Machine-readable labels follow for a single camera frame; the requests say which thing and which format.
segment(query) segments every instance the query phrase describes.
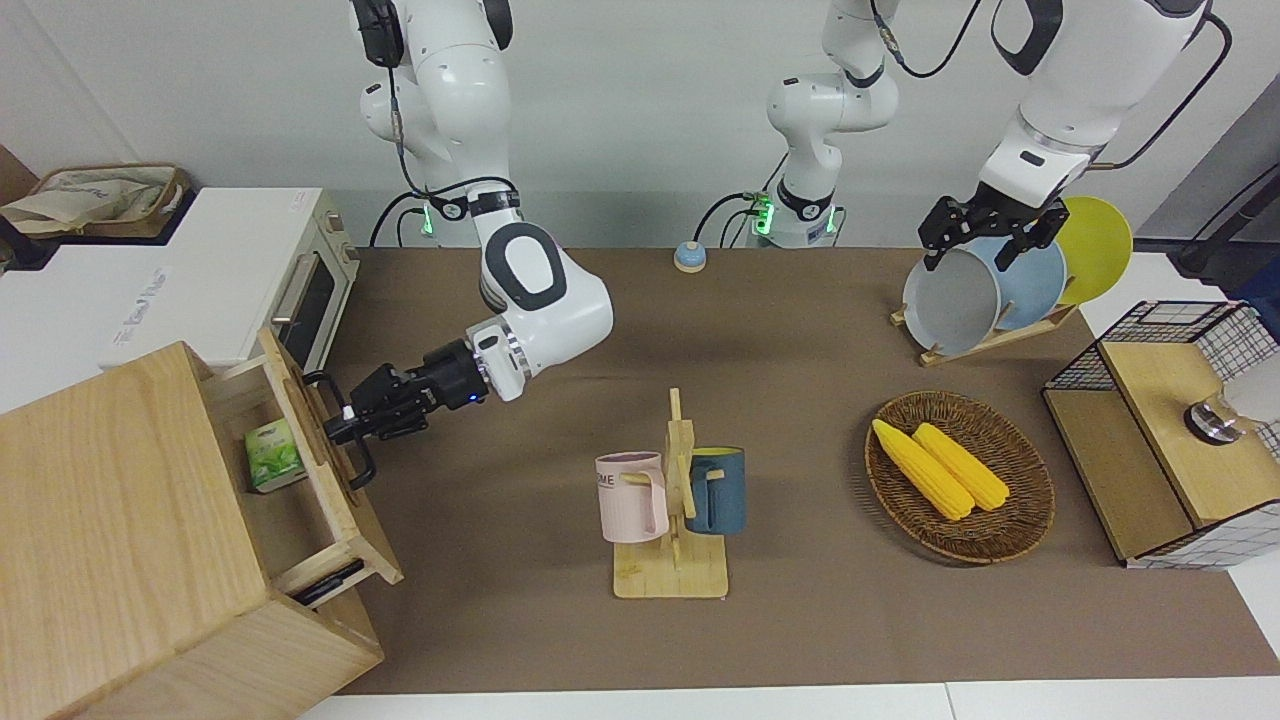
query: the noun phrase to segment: wooden drawer cabinet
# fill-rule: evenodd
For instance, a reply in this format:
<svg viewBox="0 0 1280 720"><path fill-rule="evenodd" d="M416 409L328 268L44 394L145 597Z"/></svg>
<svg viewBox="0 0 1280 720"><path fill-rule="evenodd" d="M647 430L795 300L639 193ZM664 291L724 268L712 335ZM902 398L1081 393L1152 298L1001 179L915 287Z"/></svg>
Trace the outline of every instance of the wooden drawer cabinet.
<svg viewBox="0 0 1280 720"><path fill-rule="evenodd" d="M261 343L216 377L173 345L0 416L0 717L296 717L381 660L352 585L398 564ZM307 478L251 493L243 434L278 418Z"/></svg>

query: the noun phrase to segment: yellow corn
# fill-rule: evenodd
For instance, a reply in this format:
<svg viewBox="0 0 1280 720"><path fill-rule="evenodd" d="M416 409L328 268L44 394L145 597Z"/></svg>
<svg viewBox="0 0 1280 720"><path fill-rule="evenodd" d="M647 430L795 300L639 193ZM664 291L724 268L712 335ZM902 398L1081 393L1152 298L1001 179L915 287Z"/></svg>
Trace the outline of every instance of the yellow corn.
<svg viewBox="0 0 1280 720"><path fill-rule="evenodd" d="M1009 500L1009 486L937 427L922 423L911 437L960 480L978 507L995 510Z"/></svg>
<svg viewBox="0 0 1280 720"><path fill-rule="evenodd" d="M959 520L973 512L973 496L969 491L914 439L883 420L872 420L872 428L890 460L943 518Z"/></svg>

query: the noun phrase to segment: woven tray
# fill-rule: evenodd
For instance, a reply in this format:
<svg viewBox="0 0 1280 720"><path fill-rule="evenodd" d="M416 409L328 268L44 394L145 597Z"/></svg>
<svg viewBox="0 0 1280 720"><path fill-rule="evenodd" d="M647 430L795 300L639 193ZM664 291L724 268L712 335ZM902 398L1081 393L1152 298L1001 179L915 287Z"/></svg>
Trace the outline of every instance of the woven tray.
<svg viewBox="0 0 1280 720"><path fill-rule="evenodd" d="M867 432L872 488L890 518L924 547L954 560L988 565L1030 552L1053 523L1053 484L1036 447L1012 423L963 395L923 391L891 400L876 418L910 434L929 421L982 460L1009 486L1004 506L975 507L960 521L938 514Z"/></svg>

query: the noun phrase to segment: oven knob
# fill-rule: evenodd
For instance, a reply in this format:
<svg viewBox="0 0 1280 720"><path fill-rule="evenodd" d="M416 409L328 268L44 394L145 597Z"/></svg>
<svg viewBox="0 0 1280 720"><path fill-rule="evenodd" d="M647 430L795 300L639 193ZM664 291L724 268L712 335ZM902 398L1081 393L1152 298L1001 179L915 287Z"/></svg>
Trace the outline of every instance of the oven knob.
<svg viewBox="0 0 1280 720"><path fill-rule="evenodd" d="M339 215L337 210L329 210L324 214L324 227L329 232L342 232L342 215Z"/></svg>

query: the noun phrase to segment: table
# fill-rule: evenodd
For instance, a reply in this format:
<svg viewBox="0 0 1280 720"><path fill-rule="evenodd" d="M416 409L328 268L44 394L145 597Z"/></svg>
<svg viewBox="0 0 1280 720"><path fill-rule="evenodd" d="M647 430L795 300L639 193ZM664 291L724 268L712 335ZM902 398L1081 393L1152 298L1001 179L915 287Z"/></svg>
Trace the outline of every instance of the table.
<svg viewBox="0 0 1280 720"><path fill-rule="evenodd" d="M421 438L379 446L372 496L407 579L367 593L375 623L396 628L390 660L349 692L1276 671L1228 577L1115 565L1038 397L1088 343L1083 323L922 369L886 320L918 252L713 252L694 277L668 251L573 255L613 293L605 343L520 402L436 414ZM488 314L474 252L366 259L330 361L346 384L383 361L411 365ZM580 482L595 455L660 442L668 384L701 442L748 448L751 525L731 539L719 603L612 600ZM922 387L989 401L1044 455L1059 518L1025 560L936 565L860 503L870 413ZM732 661L655 660L672 653Z"/></svg>

